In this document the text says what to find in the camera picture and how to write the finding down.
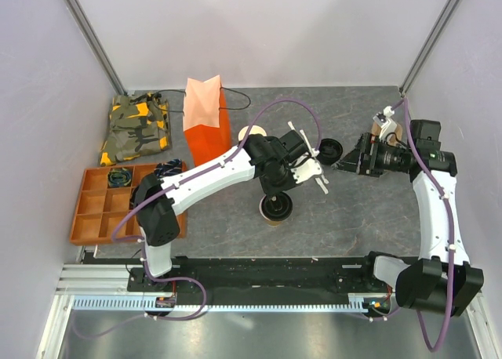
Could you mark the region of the black coffee cup lid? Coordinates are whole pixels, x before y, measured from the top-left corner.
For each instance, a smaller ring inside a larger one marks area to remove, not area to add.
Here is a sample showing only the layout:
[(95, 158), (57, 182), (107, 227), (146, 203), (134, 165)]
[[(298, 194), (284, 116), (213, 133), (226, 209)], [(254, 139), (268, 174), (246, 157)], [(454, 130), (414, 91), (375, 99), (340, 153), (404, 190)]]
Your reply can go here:
[[(288, 196), (288, 205), (293, 205), (293, 200), (292, 200), (292, 198), (291, 198), (288, 194), (287, 194), (287, 196)], [(261, 204), (262, 202), (265, 202), (265, 203), (266, 203), (266, 200), (267, 200), (267, 196), (264, 196), (264, 197), (262, 198), (262, 200), (260, 201), (260, 204)], [(278, 204), (278, 202), (276, 203), (276, 205), (277, 205), (277, 209), (276, 209), (276, 210), (272, 210), (272, 211), (278, 211), (280, 208), (285, 208), (285, 207), (281, 207), (281, 206)]]

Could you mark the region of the brown paper coffee cup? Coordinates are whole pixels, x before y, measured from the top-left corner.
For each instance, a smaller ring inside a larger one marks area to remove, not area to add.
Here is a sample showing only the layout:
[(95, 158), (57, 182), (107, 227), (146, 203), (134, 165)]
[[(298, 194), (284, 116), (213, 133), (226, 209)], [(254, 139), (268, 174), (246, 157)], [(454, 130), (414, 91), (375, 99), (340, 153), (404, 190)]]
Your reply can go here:
[(287, 205), (285, 208), (280, 208), (278, 211), (272, 211), (267, 207), (265, 202), (260, 204), (260, 214), (265, 222), (270, 226), (277, 226), (287, 220), (293, 211), (292, 205)]

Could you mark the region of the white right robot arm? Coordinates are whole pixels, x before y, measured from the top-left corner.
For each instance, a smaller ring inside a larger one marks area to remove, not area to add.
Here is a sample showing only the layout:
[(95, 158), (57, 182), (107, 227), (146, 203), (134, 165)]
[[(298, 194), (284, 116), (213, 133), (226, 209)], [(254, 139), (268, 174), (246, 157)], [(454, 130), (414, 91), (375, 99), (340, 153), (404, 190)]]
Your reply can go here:
[(441, 150), (437, 121), (413, 120), (407, 147), (395, 147), (364, 132), (355, 148), (335, 169), (362, 176), (385, 172), (409, 176), (420, 215), (420, 253), (411, 264), (396, 256), (370, 252), (370, 265), (359, 271), (361, 286), (371, 292), (385, 284), (395, 290), (400, 307), (460, 316), (484, 283), (482, 270), (472, 267), (458, 224), (455, 192), (457, 163)]

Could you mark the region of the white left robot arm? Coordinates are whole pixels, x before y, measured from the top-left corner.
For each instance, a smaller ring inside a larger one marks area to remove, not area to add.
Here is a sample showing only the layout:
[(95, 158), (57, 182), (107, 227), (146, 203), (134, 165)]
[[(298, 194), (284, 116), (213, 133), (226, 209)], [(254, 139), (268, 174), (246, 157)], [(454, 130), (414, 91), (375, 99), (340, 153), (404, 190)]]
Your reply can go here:
[(301, 185), (296, 166), (311, 161), (311, 147), (295, 130), (282, 137), (252, 134), (218, 158), (175, 176), (142, 181), (135, 195), (136, 220), (144, 238), (144, 280), (155, 291), (172, 282), (171, 243), (180, 234), (178, 216), (197, 202), (237, 183), (258, 179), (260, 214), (281, 222), (293, 210), (288, 190)]

